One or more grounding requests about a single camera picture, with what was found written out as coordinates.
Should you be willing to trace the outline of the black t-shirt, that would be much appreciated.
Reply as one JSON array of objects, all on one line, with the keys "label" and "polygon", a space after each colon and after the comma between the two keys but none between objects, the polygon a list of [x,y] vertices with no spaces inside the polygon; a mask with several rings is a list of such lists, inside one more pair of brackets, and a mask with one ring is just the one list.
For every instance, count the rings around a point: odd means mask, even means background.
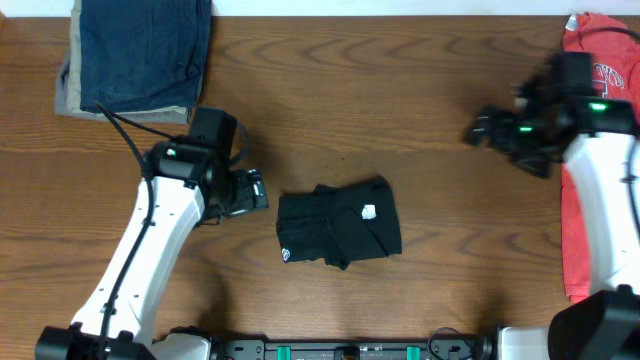
[{"label": "black t-shirt", "polygon": [[286,263],[322,259],[345,270],[354,261],[402,253],[393,192],[382,177],[281,196],[276,232]]}]

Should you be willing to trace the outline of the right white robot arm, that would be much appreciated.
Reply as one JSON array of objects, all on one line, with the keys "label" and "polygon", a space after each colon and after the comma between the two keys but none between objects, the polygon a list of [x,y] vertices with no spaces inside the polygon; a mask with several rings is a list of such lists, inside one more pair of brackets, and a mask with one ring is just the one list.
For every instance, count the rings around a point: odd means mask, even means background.
[{"label": "right white robot arm", "polygon": [[574,183],[590,257],[589,296],[542,327],[505,327],[498,359],[639,356],[639,129],[630,103],[591,85],[525,90],[518,111],[488,106],[465,131],[545,178],[554,162]]}]

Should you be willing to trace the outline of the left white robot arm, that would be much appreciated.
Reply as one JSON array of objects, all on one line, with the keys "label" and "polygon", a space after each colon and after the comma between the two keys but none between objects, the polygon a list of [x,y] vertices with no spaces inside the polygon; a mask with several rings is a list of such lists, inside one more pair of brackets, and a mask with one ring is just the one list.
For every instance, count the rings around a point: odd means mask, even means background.
[{"label": "left white robot arm", "polygon": [[135,209],[95,290],[66,328],[47,326],[38,359],[223,359],[220,340],[194,326],[154,340],[157,308],[189,234],[268,206],[257,169],[236,170],[228,148],[156,143],[143,158]]}]

